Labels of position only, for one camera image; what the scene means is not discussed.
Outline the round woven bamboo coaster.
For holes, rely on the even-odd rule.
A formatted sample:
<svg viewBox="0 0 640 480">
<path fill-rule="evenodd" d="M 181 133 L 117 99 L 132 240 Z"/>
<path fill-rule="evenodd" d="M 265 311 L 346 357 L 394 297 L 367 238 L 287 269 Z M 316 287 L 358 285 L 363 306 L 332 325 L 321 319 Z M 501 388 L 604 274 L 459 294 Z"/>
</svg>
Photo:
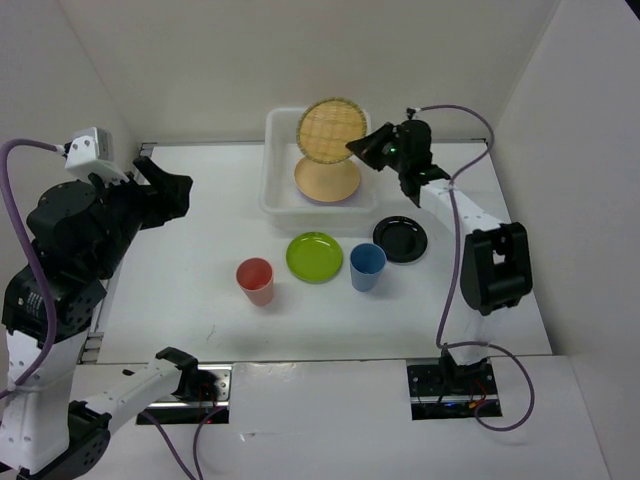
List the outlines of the round woven bamboo coaster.
<svg viewBox="0 0 640 480">
<path fill-rule="evenodd" d="M 369 120 L 359 105 L 346 98 L 331 97 L 304 111 L 296 127 L 296 143 L 309 160 L 333 165 L 352 155 L 346 144 L 364 137 L 368 126 Z"/>
</svg>

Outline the orange plastic plate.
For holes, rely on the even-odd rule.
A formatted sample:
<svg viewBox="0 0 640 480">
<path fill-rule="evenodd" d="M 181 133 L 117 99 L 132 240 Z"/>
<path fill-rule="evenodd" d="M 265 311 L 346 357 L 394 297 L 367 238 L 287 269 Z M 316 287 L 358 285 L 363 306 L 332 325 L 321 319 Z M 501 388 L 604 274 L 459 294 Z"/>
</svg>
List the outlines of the orange plastic plate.
<svg viewBox="0 0 640 480">
<path fill-rule="evenodd" d="M 298 190 L 320 201 L 339 201 L 356 192 L 361 182 L 360 170 L 351 160 L 320 164 L 302 158 L 294 169 Z"/>
</svg>

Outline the black plastic plate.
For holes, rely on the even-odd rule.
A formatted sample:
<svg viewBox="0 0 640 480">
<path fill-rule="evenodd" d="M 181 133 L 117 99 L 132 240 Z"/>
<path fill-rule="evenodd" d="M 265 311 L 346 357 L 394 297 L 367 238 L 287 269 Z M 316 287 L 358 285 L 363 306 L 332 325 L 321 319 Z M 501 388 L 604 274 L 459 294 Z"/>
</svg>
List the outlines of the black plastic plate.
<svg viewBox="0 0 640 480">
<path fill-rule="evenodd" d="M 396 264 L 419 260 L 429 244 L 426 231 L 416 220 L 399 215 L 380 220 L 373 229 L 372 239 L 387 259 Z"/>
</svg>

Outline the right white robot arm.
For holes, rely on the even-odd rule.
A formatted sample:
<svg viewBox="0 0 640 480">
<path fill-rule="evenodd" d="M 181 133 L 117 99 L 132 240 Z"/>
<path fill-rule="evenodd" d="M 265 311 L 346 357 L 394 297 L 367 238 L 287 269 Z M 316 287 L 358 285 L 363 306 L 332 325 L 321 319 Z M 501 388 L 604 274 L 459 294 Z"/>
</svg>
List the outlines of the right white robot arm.
<svg viewBox="0 0 640 480">
<path fill-rule="evenodd" d="M 452 183 L 433 161 L 431 129 L 424 121 L 386 123 L 346 147 L 374 170 L 395 171 L 402 192 L 454 235 L 453 290 L 444 313 L 452 314 L 457 302 L 466 308 L 456 322 L 461 333 L 447 342 L 439 328 L 436 344 L 442 350 L 440 385 L 462 392 L 484 366 L 498 328 L 532 290 L 526 229 L 487 213 Z"/>
</svg>

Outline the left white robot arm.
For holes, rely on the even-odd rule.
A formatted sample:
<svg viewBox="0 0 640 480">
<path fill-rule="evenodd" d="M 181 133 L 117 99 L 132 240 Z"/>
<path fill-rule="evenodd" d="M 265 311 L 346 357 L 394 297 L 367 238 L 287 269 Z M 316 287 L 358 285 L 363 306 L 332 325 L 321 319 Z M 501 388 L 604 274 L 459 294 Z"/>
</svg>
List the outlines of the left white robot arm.
<svg viewBox="0 0 640 480">
<path fill-rule="evenodd" d="M 96 175 L 47 190 L 26 223 L 27 266 L 4 297 L 12 383 L 1 422 L 1 466 L 22 479 L 75 479 L 104 455 L 113 435 L 157 399 L 184 400 L 199 387 L 195 357 L 173 347 L 85 400 L 73 377 L 95 307 L 136 234 L 185 216 L 193 181 L 139 157 L 141 181 Z"/>
</svg>

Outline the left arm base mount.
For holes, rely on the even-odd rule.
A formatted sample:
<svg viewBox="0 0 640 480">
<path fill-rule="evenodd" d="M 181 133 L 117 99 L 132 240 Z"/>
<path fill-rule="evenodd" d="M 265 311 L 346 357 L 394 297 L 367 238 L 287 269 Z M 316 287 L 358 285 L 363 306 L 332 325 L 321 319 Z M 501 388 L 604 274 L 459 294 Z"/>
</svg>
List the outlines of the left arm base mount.
<svg viewBox="0 0 640 480">
<path fill-rule="evenodd" d="M 149 405 L 144 412 L 161 425 L 196 426 L 216 410 L 207 424 L 227 424 L 231 396 L 232 365 L 203 364 L 199 380 L 186 397 L 168 395 Z"/>
</svg>

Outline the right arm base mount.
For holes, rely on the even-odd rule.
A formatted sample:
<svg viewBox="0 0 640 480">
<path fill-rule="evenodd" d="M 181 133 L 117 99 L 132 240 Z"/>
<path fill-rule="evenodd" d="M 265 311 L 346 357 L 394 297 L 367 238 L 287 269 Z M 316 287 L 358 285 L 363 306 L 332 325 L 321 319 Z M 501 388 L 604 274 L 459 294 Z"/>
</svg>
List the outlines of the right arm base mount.
<svg viewBox="0 0 640 480">
<path fill-rule="evenodd" d="M 481 418 L 502 416 L 492 365 L 486 360 L 453 373 L 439 359 L 408 362 L 407 383 L 413 421 L 473 418 L 480 408 Z"/>
</svg>

